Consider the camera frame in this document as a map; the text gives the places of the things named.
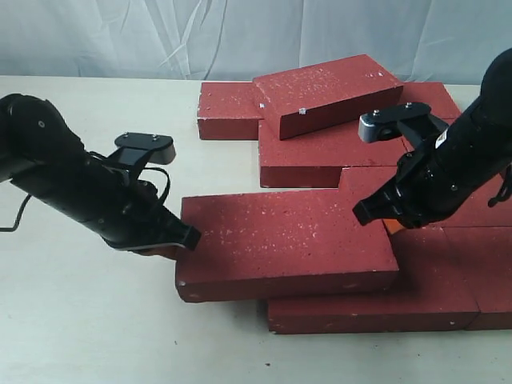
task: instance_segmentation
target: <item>white table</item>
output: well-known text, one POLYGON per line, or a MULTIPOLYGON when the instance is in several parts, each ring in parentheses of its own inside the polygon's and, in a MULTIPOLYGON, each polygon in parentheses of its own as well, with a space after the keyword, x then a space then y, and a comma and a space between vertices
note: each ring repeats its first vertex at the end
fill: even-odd
MULTIPOLYGON (((89 150, 109 154, 127 130, 172 135, 178 157, 168 166, 168 207, 176 213, 182 196, 260 190, 256 142, 198 139, 199 87, 0 77, 2 95, 51 100, 89 150)), ((465 108, 478 88, 450 91, 465 108)), ((6 226, 23 193, 3 183, 0 197, 6 226)), ((512 380, 510 332, 277 336, 255 302, 185 304, 174 262, 113 251, 38 201, 16 233, 0 237, 0 383, 512 380)))

